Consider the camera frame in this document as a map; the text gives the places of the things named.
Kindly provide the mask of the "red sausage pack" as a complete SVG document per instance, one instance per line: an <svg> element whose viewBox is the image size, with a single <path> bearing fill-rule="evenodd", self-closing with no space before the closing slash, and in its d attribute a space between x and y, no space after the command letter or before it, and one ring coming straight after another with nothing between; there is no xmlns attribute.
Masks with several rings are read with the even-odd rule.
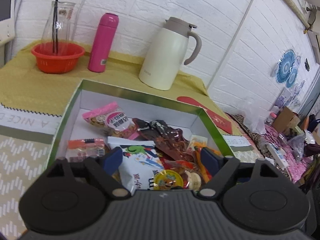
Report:
<svg viewBox="0 0 320 240"><path fill-rule="evenodd" d="M71 163L82 162L89 157L101 157L106 153L103 139L69 140L67 143L66 159Z"/></svg>

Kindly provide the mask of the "white blue snack bag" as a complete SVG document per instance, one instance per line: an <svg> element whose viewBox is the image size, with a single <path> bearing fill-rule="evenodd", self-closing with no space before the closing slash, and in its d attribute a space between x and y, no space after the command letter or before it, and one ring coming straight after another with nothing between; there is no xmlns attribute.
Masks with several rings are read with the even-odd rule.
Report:
<svg viewBox="0 0 320 240"><path fill-rule="evenodd" d="M136 190L153 190L154 177L164 170L153 141L106 139L110 149L119 147L123 160L118 168L122 185L133 194Z"/></svg>

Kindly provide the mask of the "red nuts packet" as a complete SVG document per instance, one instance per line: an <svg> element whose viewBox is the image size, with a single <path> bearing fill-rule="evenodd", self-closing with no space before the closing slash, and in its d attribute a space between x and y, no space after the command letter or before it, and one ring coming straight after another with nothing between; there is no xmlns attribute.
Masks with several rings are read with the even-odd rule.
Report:
<svg viewBox="0 0 320 240"><path fill-rule="evenodd" d="M183 178L186 175L186 171L190 173L196 173L201 176L199 167L193 162L185 160L171 160L166 157L160 157L160 161L166 170L173 170L180 174Z"/></svg>

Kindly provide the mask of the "pink snack bag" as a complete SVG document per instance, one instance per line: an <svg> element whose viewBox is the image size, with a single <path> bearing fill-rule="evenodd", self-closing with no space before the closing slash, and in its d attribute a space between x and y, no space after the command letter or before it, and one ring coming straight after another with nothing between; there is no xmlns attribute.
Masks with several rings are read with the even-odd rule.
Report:
<svg viewBox="0 0 320 240"><path fill-rule="evenodd" d="M115 101L84 113L82 118L101 129L108 137L135 140L139 136L136 124L127 117Z"/></svg>

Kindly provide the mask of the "dark dried meat bag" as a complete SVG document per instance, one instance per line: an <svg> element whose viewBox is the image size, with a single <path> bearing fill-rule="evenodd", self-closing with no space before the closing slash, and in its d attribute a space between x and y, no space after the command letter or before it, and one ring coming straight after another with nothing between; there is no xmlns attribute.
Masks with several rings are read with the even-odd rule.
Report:
<svg viewBox="0 0 320 240"><path fill-rule="evenodd" d="M183 137L183 131L180 128L172 128L163 120L146 122L133 118L132 121L136 124L139 135L153 141L156 148L171 159L194 162L193 155L187 151L189 141Z"/></svg>

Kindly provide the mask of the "yellow jelly cup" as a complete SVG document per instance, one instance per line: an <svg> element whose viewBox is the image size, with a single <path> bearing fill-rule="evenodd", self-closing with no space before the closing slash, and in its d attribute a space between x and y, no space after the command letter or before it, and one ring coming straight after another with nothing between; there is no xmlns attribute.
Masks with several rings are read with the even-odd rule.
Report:
<svg viewBox="0 0 320 240"><path fill-rule="evenodd" d="M154 177L154 190L170 190L174 187L183 187L182 177L173 170L163 170Z"/></svg>

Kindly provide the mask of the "white power strip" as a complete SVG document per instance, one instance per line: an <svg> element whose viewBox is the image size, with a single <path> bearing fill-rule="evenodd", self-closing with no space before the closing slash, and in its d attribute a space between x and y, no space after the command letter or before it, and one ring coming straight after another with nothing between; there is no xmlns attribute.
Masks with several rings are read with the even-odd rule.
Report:
<svg viewBox="0 0 320 240"><path fill-rule="evenodd" d="M282 170L289 166L286 159L284 158L284 155L282 154L281 148L277 148L270 143L268 143L266 146L269 152L271 153L272 157L274 157L276 163Z"/></svg>

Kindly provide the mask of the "patterned tablecloth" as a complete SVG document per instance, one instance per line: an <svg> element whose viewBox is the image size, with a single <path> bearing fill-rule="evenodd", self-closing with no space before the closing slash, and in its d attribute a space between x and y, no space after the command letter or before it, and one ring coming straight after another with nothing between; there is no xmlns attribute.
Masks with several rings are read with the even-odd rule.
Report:
<svg viewBox="0 0 320 240"><path fill-rule="evenodd" d="M1 233L6 239L25 230L18 201L46 168L60 122L59 116L1 106Z"/></svg>

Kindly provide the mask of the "red plastic basket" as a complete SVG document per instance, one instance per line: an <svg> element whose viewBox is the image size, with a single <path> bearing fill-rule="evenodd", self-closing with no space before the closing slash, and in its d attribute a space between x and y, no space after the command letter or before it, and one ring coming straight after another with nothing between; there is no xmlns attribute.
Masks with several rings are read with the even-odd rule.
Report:
<svg viewBox="0 0 320 240"><path fill-rule="evenodd" d="M74 43L66 45L65 55L44 54L41 52L43 44L35 45L31 53L36 57L36 64L40 71L47 74L65 74L72 71L80 57L85 54L85 49Z"/></svg>

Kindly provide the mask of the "yellow cloth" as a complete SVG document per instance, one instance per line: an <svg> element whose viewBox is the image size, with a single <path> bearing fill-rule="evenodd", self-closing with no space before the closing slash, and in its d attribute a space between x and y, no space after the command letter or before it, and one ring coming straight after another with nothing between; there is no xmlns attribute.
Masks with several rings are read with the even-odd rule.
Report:
<svg viewBox="0 0 320 240"><path fill-rule="evenodd" d="M144 60L142 57L116 51L110 53L105 71L94 73L87 69L91 52L91 46L87 44L82 44L85 54L71 72L46 74L38 69L35 56L31 53L31 49L38 44L38 40L31 42L1 68L1 104L5 107L62 116L79 83L86 79L163 98L187 96L217 115L226 117L223 110L209 97L203 81L194 75L178 72L168 91L157 90L138 78Z"/></svg>

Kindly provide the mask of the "cream thermos jug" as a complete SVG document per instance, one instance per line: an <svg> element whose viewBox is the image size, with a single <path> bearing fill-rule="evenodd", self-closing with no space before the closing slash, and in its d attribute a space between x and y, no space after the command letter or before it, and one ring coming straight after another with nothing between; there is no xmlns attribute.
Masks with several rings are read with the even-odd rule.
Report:
<svg viewBox="0 0 320 240"><path fill-rule="evenodd" d="M157 90L169 90L181 65L193 62L202 47L202 40L193 32L197 26L182 19L170 17L151 42L139 79L142 83ZM185 59L189 38L196 41L191 56Z"/></svg>

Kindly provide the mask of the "pink thermos bottle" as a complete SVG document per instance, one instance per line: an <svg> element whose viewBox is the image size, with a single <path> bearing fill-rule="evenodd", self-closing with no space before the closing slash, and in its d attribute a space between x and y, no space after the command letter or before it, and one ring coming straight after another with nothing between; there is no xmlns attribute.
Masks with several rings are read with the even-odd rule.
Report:
<svg viewBox="0 0 320 240"><path fill-rule="evenodd" d="M112 42L119 24L116 14L105 13L99 22L90 54L88 70L95 73L105 71Z"/></svg>

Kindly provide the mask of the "black straw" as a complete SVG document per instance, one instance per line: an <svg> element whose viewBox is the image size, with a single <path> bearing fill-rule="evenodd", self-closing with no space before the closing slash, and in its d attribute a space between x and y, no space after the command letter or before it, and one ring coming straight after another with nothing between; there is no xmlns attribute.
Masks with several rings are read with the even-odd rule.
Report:
<svg viewBox="0 0 320 240"><path fill-rule="evenodd" d="M58 31L56 28L57 25L57 4L59 0L54 1L54 7L53 7L53 25L52 25L52 52L53 54L58 54L59 44L57 40Z"/></svg>

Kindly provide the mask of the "glass carafe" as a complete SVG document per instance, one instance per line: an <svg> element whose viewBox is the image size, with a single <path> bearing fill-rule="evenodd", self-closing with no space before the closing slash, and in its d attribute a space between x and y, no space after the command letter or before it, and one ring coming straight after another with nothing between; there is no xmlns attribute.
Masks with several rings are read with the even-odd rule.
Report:
<svg viewBox="0 0 320 240"><path fill-rule="evenodd" d="M71 18L74 9L75 3L71 2L58 2L57 4L57 31L58 31L58 54L57 55L65 55L66 54L66 45L69 43L69 33L71 29ZM41 44L41 52L46 54L53 54L52 52L52 25L53 25L53 7L54 1L52 2L52 7L50 10L50 14L48 20L46 22Z"/></svg>

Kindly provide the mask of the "blue wall decoration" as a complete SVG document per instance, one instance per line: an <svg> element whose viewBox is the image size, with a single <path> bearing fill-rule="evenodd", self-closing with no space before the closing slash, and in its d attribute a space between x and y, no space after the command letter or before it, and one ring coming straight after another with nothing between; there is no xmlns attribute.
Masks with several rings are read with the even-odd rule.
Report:
<svg viewBox="0 0 320 240"><path fill-rule="evenodd" d="M286 88L291 88L296 83L301 62L302 57L293 49L286 50L276 63L270 76L274 77L277 83L285 85Z"/></svg>

